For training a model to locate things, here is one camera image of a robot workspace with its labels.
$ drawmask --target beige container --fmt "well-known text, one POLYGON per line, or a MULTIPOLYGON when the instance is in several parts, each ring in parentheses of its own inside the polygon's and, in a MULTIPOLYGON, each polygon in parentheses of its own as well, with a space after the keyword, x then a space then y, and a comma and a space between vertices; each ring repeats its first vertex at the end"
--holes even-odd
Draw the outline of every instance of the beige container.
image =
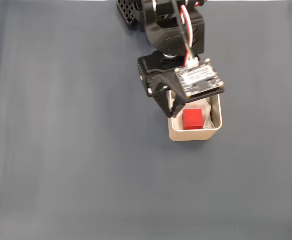
MULTIPOLYGON (((173 104, 171 91, 168 95, 169 106, 173 104)), ((221 107, 219 95, 212 96, 211 101, 211 120, 215 125, 214 129, 199 129, 199 130, 177 130, 174 127, 175 118, 168 118, 169 137, 175 142, 181 141, 197 141, 210 139, 222 126, 221 107)))

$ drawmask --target black mount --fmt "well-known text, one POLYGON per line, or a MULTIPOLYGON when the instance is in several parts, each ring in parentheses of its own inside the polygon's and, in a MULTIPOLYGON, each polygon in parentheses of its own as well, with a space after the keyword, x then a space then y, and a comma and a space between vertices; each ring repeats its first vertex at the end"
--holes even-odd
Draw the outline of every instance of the black mount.
POLYGON ((160 51, 138 59, 140 80, 148 97, 153 97, 168 118, 176 117, 186 103, 208 98, 224 92, 222 88, 207 91, 205 94, 187 98, 174 72, 183 66, 184 57, 167 59, 160 51), (172 108, 169 108, 167 92, 175 92, 172 108))
MULTIPOLYGON (((179 7, 187 7, 192 28, 192 51, 197 56, 204 52, 205 23, 197 11, 197 0, 177 0, 179 7)), ((117 0, 117 8, 129 28, 138 26, 139 31, 147 34, 150 43, 158 49, 152 55, 138 59, 140 79, 148 97, 158 103, 167 117, 176 117, 186 103, 207 98, 223 90, 207 92, 200 96, 187 98, 174 73, 183 66, 186 49, 171 0, 117 0), (169 108, 167 92, 175 92, 172 108, 169 108)))

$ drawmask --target screw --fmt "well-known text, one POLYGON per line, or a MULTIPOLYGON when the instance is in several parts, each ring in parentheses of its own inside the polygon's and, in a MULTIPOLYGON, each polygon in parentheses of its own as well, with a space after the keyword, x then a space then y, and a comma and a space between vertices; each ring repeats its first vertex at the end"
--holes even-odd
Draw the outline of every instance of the screw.
POLYGON ((220 81, 219 83, 218 83, 218 87, 223 87, 224 86, 224 82, 223 81, 220 81))

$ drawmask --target wire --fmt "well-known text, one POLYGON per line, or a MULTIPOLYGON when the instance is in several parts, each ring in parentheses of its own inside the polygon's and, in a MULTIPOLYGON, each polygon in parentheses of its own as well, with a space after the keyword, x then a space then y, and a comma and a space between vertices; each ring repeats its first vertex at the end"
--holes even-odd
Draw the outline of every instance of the wire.
MULTIPOLYGON (((187 11, 187 8, 185 7, 185 5, 181 6, 181 12, 180 12, 180 17, 183 20, 182 22, 186 23, 187 26, 187 31, 188 31, 188 44, 190 47, 192 47, 192 43, 193 43, 193 30, 192 30, 192 24, 191 24, 191 20, 190 20, 190 16, 189 13, 187 11)), ((185 62, 184 62, 184 66, 187 65, 188 59, 190 58, 190 54, 187 51, 186 56, 185 56, 185 62)))
POLYGON ((173 6, 173 8, 174 8, 174 12, 175 12, 175 15, 176 15, 178 28, 179 28, 179 31, 180 31, 180 33, 181 33, 182 40, 184 41, 184 44, 185 44, 186 50, 187 50, 187 52, 190 53, 190 56, 191 56, 192 58, 194 58, 195 55, 194 55, 193 51, 191 50, 191 48, 190 48, 190 46, 189 46, 189 44, 188 44, 188 42, 187 42, 185 29, 183 28, 182 21, 181 21, 180 15, 179 15, 179 10, 178 10, 178 4, 177 4, 177 1, 176 1, 176 0, 171 0, 171 3, 172 3, 172 6, 173 6))

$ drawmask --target red wire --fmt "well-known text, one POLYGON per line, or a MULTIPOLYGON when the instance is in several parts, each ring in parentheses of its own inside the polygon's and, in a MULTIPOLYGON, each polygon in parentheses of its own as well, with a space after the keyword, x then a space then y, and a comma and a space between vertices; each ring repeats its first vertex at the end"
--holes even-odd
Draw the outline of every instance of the red wire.
MULTIPOLYGON (((185 12, 181 7, 180 17, 182 17, 183 14, 185 15, 185 12)), ((188 22, 188 19, 186 17, 184 19, 185 19, 185 23, 186 23, 187 31, 188 31, 188 44, 190 46, 190 24, 191 24, 191 22, 188 22)), ((185 56, 184 66, 187 65, 188 57, 189 57, 189 52, 187 51, 186 56, 185 56)))

